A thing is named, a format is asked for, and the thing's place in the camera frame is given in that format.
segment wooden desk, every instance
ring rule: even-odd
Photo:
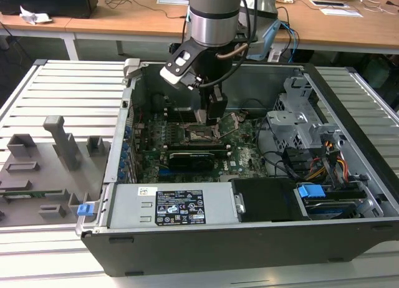
[[[77,39],[97,39],[116,41],[118,53],[122,53],[121,41],[176,42],[181,36],[183,19],[168,19],[165,13],[153,11],[163,9],[170,17],[186,14],[186,6],[161,5],[156,0],[127,0],[125,4],[111,9],[105,0],[99,0],[98,8],[90,19],[54,18],[55,23],[32,26],[18,16],[4,16],[3,23],[15,36],[58,37],[64,40],[70,59],[79,59]],[[397,7],[385,5],[382,8],[397,12]],[[399,0],[390,0],[399,4]],[[370,12],[359,1],[350,1],[363,18],[326,16],[320,11],[311,10],[305,4],[280,4],[287,8],[291,27],[300,35],[300,48],[342,52],[364,52],[399,54],[399,14]],[[285,21],[284,10],[279,17]],[[6,34],[0,29],[0,35]],[[278,54],[289,40],[286,31],[279,31],[271,54]]]
[[[115,9],[109,6],[105,4],[105,0],[99,0],[90,19],[71,19],[66,30],[100,34],[181,37],[184,19],[180,17],[186,15],[187,6],[157,4],[156,0],[126,0],[126,3]]]
[[[301,1],[316,8],[309,0]],[[358,9],[363,18],[326,16],[321,11],[309,9],[298,0],[294,4],[278,3],[277,6],[284,6],[288,10],[291,27],[299,33],[301,49],[397,54],[399,53],[398,8],[386,5],[387,0],[372,1],[381,2],[383,9],[397,14],[368,11],[360,1],[347,2],[352,6],[348,10]],[[279,18],[287,20],[283,9],[279,9]],[[281,50],[288,40],[287,32],[279,31],[273,47]]]
[[[38,23],[36,25],[29,24],[22,20],[19,16],[0,16],[0,21],[6,26],[7,29],[22,29],[32,31],[61,31],[65,32],[65,27],[71,20],[69,17],[51,17],[53,22]]]

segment metal slotted table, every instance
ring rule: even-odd
[[[14,133],[51,142],[46,115],[63,115],[75,139],[112,142],[124,86],[122,62],[49,60],[34,65],[0,110],[0,165]],[[399,118],[355,73],[319,68],[339,99],[399,174]],[[322,108],[327,118],[328,111]],[[385,242],[352,262],[111,278],[76,236],[74,224],[0,228],[1,287],[398,287],[399,242]]]

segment warning label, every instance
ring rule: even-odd
[[[155,210],[158,226],[206,223],[202,190],[157,191]]]

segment blue latch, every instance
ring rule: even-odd
[[[325,192],[321,185],[306,184],[298,188],[301,198],[324,198]]]
[[[94,215],[94,205],[93,204],[81,204],[77,208],[78,216],[93,216]]]

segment white cable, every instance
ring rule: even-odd
[[[381,3],[378,2],[378,1],[372,1],[372,0],[358,0],[358,1],[360,1],[363,4],[363,7],[364,7],[364,9],[366,11],[370,11],[370,12],[386,12],[386,13],[391,14],[391,15],[397,15],[397,13],[395,13],[395,12],[389,12],[386,9],[383,9],[381,7]],[[374,4],[377,4],[377,5],[376,6],[372,6],[372,5],[369,5],[369,4],[365,4],[364,1],[367,1],[367,2],[370,2],[370,3],[374,3]]]

